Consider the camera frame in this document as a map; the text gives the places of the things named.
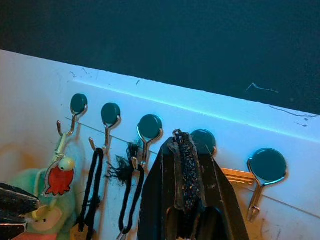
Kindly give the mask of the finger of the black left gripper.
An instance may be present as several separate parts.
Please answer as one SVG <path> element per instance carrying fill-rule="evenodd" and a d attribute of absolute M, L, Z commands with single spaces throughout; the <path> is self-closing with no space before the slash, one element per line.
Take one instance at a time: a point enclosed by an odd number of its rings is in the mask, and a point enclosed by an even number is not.
<path fill-rule="evenodd" d="M 17 237 L 23 234 L 28 228 L 28 223 L 24 218 L 0 218 L 0 236 Z"/>
<path fill-rule="evenodd" d="M 38 210 L 40 200 L 29 192 L 6 183 L 0 183 L 0 214 L 21 217 Z"/>

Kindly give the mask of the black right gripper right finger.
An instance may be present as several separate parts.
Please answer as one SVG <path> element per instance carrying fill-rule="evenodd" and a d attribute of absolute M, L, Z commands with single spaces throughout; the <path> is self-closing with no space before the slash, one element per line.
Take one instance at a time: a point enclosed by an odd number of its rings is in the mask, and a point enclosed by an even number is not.
<path fill-rule="evenodd" d="M 186 240 L 247 240 L 248 231 L 236 193 L 213 157 L 214 146 L 189 135 L 182 140 Z"/>

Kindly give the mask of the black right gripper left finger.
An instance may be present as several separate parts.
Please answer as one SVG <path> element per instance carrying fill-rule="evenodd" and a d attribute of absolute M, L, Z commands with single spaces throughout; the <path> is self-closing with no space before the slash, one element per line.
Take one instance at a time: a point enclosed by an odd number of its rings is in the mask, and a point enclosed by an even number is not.
<path fill-rule="evenodd" d="M 168 138 L 145 180 L 138 221 L 138 240 L 176 240 L 182 226 L 182 166 L 179 148 Z"/>

